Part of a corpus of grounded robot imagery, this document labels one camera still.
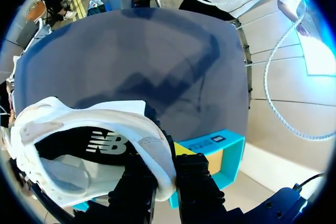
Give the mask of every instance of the cyan box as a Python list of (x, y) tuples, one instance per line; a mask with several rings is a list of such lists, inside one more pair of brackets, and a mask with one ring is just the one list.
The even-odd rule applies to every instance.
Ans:
[[(228, 130), (200, 136), (194, 139), (179, 142), (180, 145), (195, 153), (203, 153), (205, 156), (223, 150), (220, 171), (212, 175), (219, 189), (231, 185), (238, 174), (240, 161), (243, 155), (245, 138)], [(172, 208), (177, 208), (179, 199), (177, 192), (169, 199)]]

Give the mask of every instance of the shoe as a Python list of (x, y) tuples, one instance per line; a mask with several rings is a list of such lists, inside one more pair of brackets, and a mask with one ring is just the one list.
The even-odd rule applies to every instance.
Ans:
[(77, 12), (67, 11), (63, 16), (64, 19), (73, 19), (77, 15)]
[(10, 131), (17, 167), (60, 207), (114, 190), (130, 153), (155, 176), (156, 200), (175, 191), (176, 171), (168, 141), (144, 116), (144, 101), (115, 101), (72, 109), (55, 97), (25, 108)]

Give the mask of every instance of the hand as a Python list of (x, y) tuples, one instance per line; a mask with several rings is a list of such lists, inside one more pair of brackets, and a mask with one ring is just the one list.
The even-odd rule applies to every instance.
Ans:
[(298, 31), (302, 36), (310, 37), (310, 33), (306, 30), (303, 24), (299, 24), (296, 27), (296, 31)]

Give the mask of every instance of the new balance logo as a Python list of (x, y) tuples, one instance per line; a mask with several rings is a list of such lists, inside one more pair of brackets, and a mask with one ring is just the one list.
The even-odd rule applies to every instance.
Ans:
[(97, 152), (99, 150), (103, 154), (120, 155), (127, 149), (125, 143), (128, 140), (118, 133), (109, 132), (106, 137), (98, 131), (93, 131), (92, 134), (95, 135), (91, 136), (91, 144), (88, 145), (87, 152)]

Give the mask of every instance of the shoe insole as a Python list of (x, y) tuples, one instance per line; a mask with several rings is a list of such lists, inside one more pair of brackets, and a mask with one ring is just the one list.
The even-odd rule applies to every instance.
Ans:
[(133, 145), (122, 135), (98, 127), (77, 127), (54, 133), (35, 144), (39, 156), (53, 160), (71, 155), (104, 165), (125, 165)]

